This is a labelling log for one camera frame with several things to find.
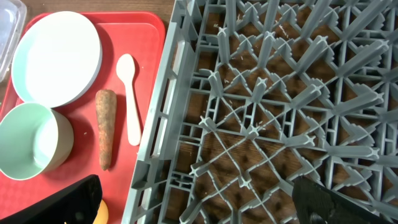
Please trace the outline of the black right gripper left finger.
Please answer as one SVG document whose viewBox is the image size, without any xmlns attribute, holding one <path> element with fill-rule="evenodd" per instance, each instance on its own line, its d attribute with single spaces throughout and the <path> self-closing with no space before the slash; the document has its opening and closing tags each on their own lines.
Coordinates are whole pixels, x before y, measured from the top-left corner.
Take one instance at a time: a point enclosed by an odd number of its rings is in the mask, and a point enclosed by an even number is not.
<svg viewBox="0 0 398 224">
<path fill-rule="evenodd" d="M 51 196 L 1 220 L 1 224 L 93 223 L 103 191 L 91 174 Z"/>
</svg>

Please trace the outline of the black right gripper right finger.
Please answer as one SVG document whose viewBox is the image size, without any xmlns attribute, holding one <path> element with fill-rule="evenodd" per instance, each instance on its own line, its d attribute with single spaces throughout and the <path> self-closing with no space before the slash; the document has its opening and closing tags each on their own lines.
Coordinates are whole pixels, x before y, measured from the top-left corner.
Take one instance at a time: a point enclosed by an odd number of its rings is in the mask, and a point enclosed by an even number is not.
<svg viewBox="0 0 398 224">
<path fill-rule="evenodd" d="M 294 181 L 292 200 L 301 224 L 383 224 L 386 221 L 306 178 Z"/>
</svg>

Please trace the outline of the yellow cup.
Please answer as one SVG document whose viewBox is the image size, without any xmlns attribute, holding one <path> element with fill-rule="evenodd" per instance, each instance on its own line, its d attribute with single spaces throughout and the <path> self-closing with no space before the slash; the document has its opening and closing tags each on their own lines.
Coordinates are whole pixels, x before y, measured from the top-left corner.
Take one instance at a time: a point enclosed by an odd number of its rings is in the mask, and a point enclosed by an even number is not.
<svg viewBox="0 0 398 224">
<path fill-rule="evenodd" d="M 97 211 L 97 215 L 93 224 L 107 224 L 109 219 L 108 206 L 105 201 L 102 200 L 99 205 L 99 209 Z"/>
</svg>

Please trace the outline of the mint green bowl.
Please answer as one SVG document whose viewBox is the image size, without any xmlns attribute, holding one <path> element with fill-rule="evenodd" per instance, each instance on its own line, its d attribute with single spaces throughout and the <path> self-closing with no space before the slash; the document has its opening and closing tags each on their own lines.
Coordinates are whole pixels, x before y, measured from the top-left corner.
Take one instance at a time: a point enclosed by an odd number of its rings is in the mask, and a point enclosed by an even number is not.
<svg viewBox="0 0 398 224">
<path fill-rule="evenodd" d="M 38 103 L 16 106 L 1 121 L 1 172 L 28 180 L 66 161 L 74 143 L 64 115 Z"/>
</svg>

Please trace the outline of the large light blue plate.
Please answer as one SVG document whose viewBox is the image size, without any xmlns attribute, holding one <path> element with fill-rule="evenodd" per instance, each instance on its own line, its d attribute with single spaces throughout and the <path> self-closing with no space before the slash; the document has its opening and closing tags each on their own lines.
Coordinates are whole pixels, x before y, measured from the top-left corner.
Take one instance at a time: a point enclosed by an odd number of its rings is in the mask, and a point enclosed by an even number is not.
<svg viewBox="0 0 398 224">
<path fill-rule="evenodd" d="M 95 81 L 103 57 L 99 34 L 84 15 L 61 11 L 39 19 L 13 56 L 18 97 L 49 108 L 71 103 Z"/>
</svg>

